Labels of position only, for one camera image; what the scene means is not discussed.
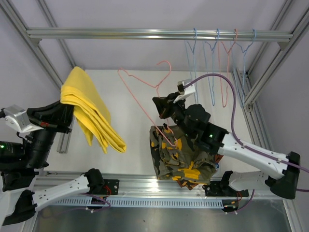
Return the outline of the pink wire hanger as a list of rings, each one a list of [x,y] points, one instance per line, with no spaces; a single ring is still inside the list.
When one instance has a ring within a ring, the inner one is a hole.
[[[152,101],[152,97],[160,96],[160,87],[169,79],[171,75],[172,66],[167,60],[162,60],[157,63],[157,66],[167,65],[168,70],[162,73],[150,71],[150,76],[139,77],[139,74],[147,74],[147,71],[130,71],[120,67],[117,74],[125,85],[126,89],[145,114],[151,125],[155,130],[162,135],[169,147],[176,147],[178,145],[177,138],[170,129],[170,122],[167,119],[160,119],[157,115],[156,106]]]

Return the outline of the orange brown camouflage trousers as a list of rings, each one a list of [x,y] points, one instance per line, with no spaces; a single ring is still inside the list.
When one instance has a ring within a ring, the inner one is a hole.
[[[220,163],[222,155],[216,154],[214,160],[209,162],[205,159],[199,159],[196,162],[191,162],[190,166],[185,169],[179,169],[180,175],[174,175],[173,180],[177,181],[181,188],[187,187],[192,190],[197,185],[209,185],[212,176],[218,172],[215,170],[215,163]]]

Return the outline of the grey yellow camouflage trousers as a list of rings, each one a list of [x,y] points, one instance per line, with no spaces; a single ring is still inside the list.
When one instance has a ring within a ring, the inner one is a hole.
[[[154,126],[150,127],[150,151],[154,171],[159,180],[173,180],[174,175],[180,175],[179,169],[188,168],[191,162],[197,160],[214,160],[214,154],[202,151],[189,139],[178,126],[170,126],[177,138],[178,145],[169,147],[166,140],[160,135]]]

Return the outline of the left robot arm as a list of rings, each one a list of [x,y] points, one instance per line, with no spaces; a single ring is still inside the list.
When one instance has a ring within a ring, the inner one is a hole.
[[[2,108],[0,117],[19,136],[21,143],[0,143],[0,224],[21,223],[57,200],[75,194],[98,194],[104,179],[98,169],[80,177],[40,191],[30,189],[47,167],[50,149],[57,133],[70,133],[74,107],[57,101],[48,106],[22,109],[17,105]]]

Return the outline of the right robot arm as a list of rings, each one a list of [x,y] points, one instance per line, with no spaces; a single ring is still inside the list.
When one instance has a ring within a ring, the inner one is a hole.
[[[300,173],[299,154],[276,153],[243,142],[233,132],[210,123],[211,115],[201,104],[186,107],[185,100],[177,100],[178,95],[153,97],[161,119],[171,118],[185,137],[202,151],[232,157],[258,169],[247,173],[226,171],[220,183],[221,193],[232,195],[235,191],[268,189],[281,198],[295,198]]]

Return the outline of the blue hanger with camo trousers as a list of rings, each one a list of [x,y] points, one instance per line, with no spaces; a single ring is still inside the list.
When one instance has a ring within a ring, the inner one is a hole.
[[[197,43],[197,29],[194,28],[194,44],[191,46],[189,41],[184,41],[185,52],[187,57],[187,62],[189,66],[189,73],[191,80],[196,80],[197,78],[197,70],[196,70],[196,59],[195,59],[195,48]]]

